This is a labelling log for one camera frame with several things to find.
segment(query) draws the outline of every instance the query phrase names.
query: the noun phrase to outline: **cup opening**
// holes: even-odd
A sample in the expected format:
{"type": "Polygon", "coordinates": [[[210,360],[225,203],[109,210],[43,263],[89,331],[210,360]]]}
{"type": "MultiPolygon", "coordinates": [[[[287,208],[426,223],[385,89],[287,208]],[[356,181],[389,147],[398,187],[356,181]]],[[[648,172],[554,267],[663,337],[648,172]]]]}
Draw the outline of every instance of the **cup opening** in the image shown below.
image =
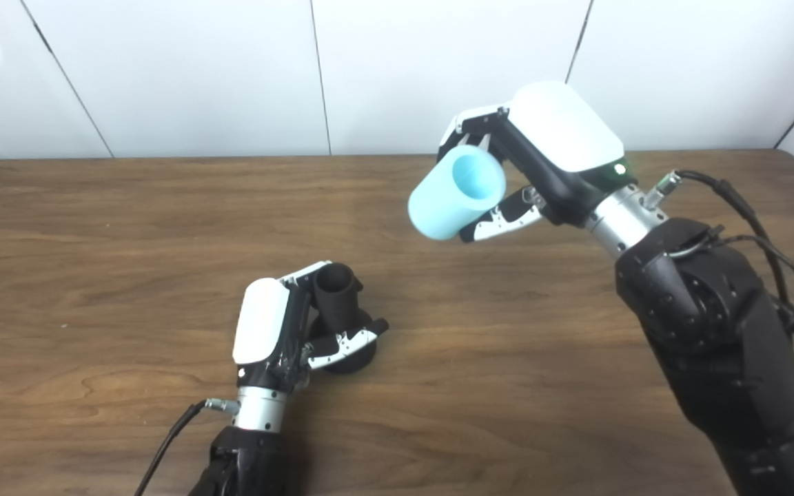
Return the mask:
{"type": "Polygon", "coordinates": [[[473,200],[485,200],[496,192],[498,172],[474,155],[455,159],[452,172],[453,182],[461,194],[473,200]]]}
{"type": "Polygon", "coordinates": [[[340,293],[349,289],[354,282],[354,273],[345,264],[328,264],[318,270],[315,285],[327,293],[340,293]]]}

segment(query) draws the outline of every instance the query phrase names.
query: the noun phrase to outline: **wood grain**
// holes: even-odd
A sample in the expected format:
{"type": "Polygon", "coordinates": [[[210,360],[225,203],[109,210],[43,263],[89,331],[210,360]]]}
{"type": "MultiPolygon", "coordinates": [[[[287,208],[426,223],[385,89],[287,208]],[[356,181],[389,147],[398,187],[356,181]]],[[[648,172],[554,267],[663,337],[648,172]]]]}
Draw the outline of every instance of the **wood grain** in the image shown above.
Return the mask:
{"type": "MultiPolygon", "coordinates": [[[[674,167],[731,179],[794,257],[790,155],[629,158],[643,185],[674,167]]],[[[300,493],[731,494],[604,252],[545,223],[476,245],[422,238],[406,200],[431,164],[0,161],[0,494],[132,493],[190,402],[234,395],[243,288],[321,258],[355,269],[391,331],[370,367],[316,373],[291,399],[300,493]]],[[[697,185],[666,209],[747,232],[697,185]]],[[[202,413],[148,494],[185,494],[226,421],[202,413]]]]}

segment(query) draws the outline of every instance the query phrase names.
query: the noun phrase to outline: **cable connector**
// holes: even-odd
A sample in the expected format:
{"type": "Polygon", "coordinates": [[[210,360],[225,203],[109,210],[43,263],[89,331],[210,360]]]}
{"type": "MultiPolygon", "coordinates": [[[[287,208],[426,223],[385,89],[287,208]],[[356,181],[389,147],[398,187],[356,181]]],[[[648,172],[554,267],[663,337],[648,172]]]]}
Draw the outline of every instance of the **cable connector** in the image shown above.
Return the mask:
{"type": "Polygon", "coordinates": [[[207,398],[204,401],[204,408],[213,411],[224,411],[229,415],[237,415],[241,409],[241,403],[233,400],[221,400],[218,398],[207,398]]]}
{"type": "Polygon", "coordinates": [[[658,205],[664,201],[664,198],[671,194],[671,192],[674,192],[675,188],[678,188],[678,185],[681,185],[681,183],[682,178],[680,178],[680,175],[678,175],[675,170],[668,173],[642,198],[642,208],[648,211],[655,211],[658,205]]]}

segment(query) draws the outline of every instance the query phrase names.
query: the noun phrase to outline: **robotic arm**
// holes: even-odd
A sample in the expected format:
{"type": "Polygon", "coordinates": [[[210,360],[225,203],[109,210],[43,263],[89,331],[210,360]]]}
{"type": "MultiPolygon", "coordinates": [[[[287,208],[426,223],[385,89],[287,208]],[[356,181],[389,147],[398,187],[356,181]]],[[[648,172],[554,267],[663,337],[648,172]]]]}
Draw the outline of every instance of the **robotic arm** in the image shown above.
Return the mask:
{"type": "Polygon", "coordinates": [[[232,421],[211,443],[209,464],[189,496],[283,496],[289,458],[280,432],[287,399],[307,386],[312,370],[352,373],[364,367],[388,330],[384,318],[372,320],[358,308],[362,288],[349,267],[328,260],[248,286],[232,352],[236,401],[210,398],[190,407],[135,496],[144,492],[173,437],[204,408],[226,412],[232,421]],[[309,330],[312,307],[319,315],[309,330]]]}
{"type": "Polygon", "coordinates": [[[752,209],[728,183],[672,172],[648,194],[624,165],[624,148],[569,87],[524,87],[510,103],[455,117],[438,161],[460,144],[509,159],[530,185],[460,230],[465,242],[546,218],[589,230],[615,258],[618,295],[646,339],[688,420],[712,441],[741,496],[794,496],[794,307],[770,296],[721,228],[670,219],[659,204],[683,176],[703,180],[738,211],[752,209]]]}

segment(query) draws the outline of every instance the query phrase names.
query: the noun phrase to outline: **light blue cup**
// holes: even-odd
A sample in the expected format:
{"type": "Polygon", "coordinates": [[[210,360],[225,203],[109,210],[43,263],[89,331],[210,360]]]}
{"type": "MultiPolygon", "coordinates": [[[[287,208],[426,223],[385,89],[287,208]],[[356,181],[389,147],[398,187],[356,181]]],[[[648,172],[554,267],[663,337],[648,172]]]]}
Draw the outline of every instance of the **light blue cup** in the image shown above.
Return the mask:
{"type": "Polygon", "coordinates": [[[504,198],[501,164],[473,145],[449,150],[409,195],[409,219],[431,239],[450,239],[504,198]]]}

